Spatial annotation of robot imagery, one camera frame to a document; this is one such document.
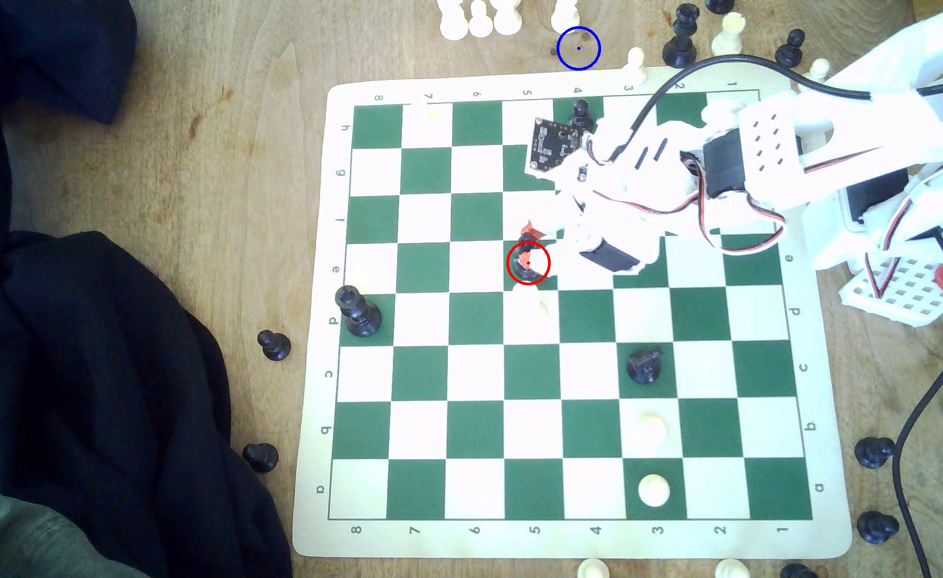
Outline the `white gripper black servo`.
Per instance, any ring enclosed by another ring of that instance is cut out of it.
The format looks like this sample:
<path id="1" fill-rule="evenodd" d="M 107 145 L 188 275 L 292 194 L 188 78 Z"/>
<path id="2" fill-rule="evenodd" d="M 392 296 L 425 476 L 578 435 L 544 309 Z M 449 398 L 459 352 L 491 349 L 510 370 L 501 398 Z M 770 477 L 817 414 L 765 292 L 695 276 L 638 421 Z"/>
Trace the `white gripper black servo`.
<path id="1" fill-rule="evenodd" d="M 681 159 L 709 133 L 683 121 L 628 129 L 609 119 L 556 168 L 558 223 L 521 229 L 518 263 L 533 273 L 563 273 L 592 263 L 617 275 L 658 259 L 659 238 L 696 194 L 696 177 Z M 555 240 L 545 246 L 542 240 Z"/>

